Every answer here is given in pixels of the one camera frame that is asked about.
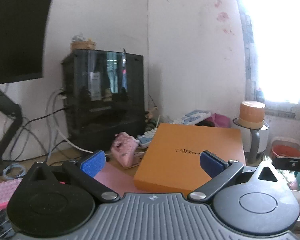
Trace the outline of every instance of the window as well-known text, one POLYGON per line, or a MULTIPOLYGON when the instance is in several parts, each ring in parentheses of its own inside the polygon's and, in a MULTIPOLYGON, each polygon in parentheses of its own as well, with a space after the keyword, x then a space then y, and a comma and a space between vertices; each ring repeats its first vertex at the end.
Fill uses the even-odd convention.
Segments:
POLYGON ((244 35, 250 35, 244 39, 247 99, 255 99, 255 90, 261 88, 267 108, 293 112, 300 100, 300 0, 238 4, 244 35))

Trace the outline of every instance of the blue cable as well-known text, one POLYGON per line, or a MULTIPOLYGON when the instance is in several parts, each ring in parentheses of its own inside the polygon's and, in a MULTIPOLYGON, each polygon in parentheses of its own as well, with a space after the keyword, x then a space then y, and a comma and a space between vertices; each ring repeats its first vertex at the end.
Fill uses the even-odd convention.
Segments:
POLYGON ((21 178, 26 174, 26 168, 24 166, 22 166, 19 163, 12 163, 10 164, 8 167, 6 167, 3 172, 2 172, 2 176, 5 180, 13 180, 13 179, 17 179, 17 178, 21 178), (12 168, 21 168, 22 169, 22 173, 17 175, 16 177, 9 177, 7 175, 7 173, 12 169, 12 168))

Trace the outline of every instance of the white and blue keyboard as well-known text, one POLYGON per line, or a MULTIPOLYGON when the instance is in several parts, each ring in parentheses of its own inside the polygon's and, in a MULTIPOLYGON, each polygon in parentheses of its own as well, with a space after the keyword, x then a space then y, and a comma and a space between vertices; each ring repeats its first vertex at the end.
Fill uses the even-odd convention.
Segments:
MULTIPOLYGON (((189 112, 188 114, 185 114, 183 117, 179 119, 175 119, 170 123, 175 124, 184 124, 184 125, 195 125, 208 117, 211 116, 211 113, 208 111, 202 111, 202 110, 194 110, 192 112, 189 112)), ((142 136, 138 135, 137 140, 139 140, 139 144, 141 148, 147 148, 152 141, 153 136, 155 135, 155 132, 157 131, 157 128, 154 128, 148 132, 145 132, 142 136)))

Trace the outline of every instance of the red bucket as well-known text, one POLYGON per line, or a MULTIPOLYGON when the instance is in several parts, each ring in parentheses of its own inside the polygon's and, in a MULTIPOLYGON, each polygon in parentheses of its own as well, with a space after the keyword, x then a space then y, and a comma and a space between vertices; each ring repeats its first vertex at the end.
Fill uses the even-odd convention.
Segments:
POLYGON ((300 157, 300 151, 290 146, 275 145, 272 147, 272 158, 275 157, 300 157))

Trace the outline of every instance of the metal screw cap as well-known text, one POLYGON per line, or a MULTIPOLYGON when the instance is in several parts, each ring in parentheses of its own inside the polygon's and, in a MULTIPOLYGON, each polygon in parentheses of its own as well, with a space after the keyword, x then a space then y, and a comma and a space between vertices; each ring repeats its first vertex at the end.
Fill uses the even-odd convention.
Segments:
POLYGON ((202 200, 206 198, 205 193, 202 192, 192 192, 190 193, 190 198, 192 198, 193 200, 202 200))
POLYGON ((114 200, 118 197, 117 193, 107 191, 101 194, 101 197, 105 200, 114 200))

